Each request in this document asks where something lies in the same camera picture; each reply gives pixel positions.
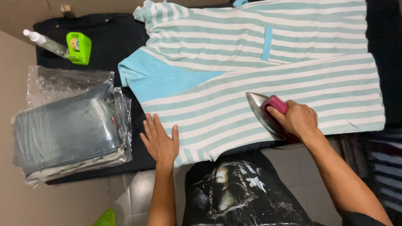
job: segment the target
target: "person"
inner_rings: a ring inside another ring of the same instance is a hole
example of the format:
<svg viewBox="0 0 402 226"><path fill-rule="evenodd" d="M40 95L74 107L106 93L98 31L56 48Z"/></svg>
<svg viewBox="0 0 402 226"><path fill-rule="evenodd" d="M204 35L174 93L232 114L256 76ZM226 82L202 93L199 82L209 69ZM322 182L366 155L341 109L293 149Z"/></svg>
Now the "person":
<svg viewBox="0 0 402 226"><path fill-rule="evenodd" d="M318 129L315 111L291 100L287 104L289 108L284 115L272 107L268 111L309 150L343 218L342 224L391 226L373 192ZM176 225L173 164L179 151L178 127L173 127L170 138L159 117L146 114L144 128L146 135L141 134L141 138L156 161L148 226L173 226ZM186 174L185 195L183 226L320 225L310 220L260 151L196 163Z"/></svg>

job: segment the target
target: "tile floor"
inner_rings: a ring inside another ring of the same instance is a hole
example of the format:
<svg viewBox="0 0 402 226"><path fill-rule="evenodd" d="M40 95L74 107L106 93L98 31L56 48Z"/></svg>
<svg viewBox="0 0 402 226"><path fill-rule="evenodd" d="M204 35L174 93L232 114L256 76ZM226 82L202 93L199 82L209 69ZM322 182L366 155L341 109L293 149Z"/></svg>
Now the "tile floor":
<svg viewBox="0 0 402 226"><path fill-rule="evenodd" d="M338 149L334 140L330 142ZM342 218L336 212L318 169L303 145L264 149L261 152L269 158L279 177L313 221L327 226L341 225ZM191 166L182 166L174 171L178 226L181 226L185 208L185 175ZM139 172L131 178L130 186L112 207L118 226L144 226L148 220L155 171Z"/></svg>

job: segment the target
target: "denim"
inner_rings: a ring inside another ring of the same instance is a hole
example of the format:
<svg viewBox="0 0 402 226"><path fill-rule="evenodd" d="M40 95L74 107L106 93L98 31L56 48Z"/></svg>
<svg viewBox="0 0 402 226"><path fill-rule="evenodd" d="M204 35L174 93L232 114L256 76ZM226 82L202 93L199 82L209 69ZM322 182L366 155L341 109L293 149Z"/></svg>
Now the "denim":
<svg viewBox="0 0 402 226"><path fill-rule="evenodd" d="M18 162L24 173L73 164L118 151L122 140L108 104L110 84L15 117Z"/></svg>

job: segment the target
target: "hand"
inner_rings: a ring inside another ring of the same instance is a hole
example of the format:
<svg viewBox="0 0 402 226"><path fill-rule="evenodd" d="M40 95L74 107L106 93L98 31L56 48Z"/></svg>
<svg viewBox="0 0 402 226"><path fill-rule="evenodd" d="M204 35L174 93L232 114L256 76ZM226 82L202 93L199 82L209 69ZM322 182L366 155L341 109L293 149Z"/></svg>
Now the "hand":
<svg viewBox="0 0 402 226"><path fill-rule="evenodd" d="M285 114L269 106L267 110L290 133L300 140L315 134L318 130L317 113L307 105L300 105L292 100L286 101L288 109Z"/></svg>
<svg viewBox="0 0 402 226"><path fill-rule="evenodd" d="M144 129L146 137L140 133L140 137L145 144L149 154L154 158L157 164L173 165L175 158L178 155L179 140L178 128L174 125L172 128L172 139L166 134L162 123L157 114L154 114L154 119L149 113L145 114Z"/></svg>

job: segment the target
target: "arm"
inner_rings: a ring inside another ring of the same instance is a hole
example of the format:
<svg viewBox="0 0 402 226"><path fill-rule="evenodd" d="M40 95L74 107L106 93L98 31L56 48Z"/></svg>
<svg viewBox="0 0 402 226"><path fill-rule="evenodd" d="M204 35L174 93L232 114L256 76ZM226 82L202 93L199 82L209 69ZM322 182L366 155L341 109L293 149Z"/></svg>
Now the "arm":
<svg viewBox="0 0 402 226"><path fill-rule="evenodd" d="M148 226L175 226L176 203L174 200L173 164L178 155L178 128L173 126L172 139L166 134L159 117L145 114L146 137L140 134L149 154L156 161L155 185L152 193Z"/></svg>
<svg viewBox="0 0 402 226"><path fill-rule="evenodd" d="M373 192L335 152L328 140L318 129L317 114L307 105L287 101L286 114L268 107L268 111L295 134L307 147L338 213L343 211L366 214L381 223L391 226L384 208Z"/></svg>

